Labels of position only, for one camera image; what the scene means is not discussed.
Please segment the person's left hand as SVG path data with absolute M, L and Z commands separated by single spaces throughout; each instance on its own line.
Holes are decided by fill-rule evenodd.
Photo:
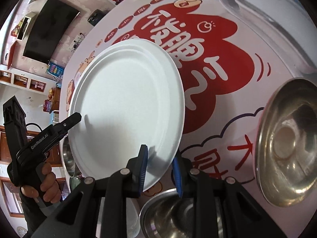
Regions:
M 55 204 L 61 199 L 61 191 L 56 181 L 55 173 L 52 171 L 52 167 L 49 163 L 45 163 L 42 167 L 42 174 L 45 175 L 45 179 L 40 185 L 40 190 L 44 192 L 43 200 L 45 202 L 51 202 Z M 25 185 L 21 187 L 23 195 L 29 198 L 37 198 L 39 196 L 38 191 L 31 186 Z

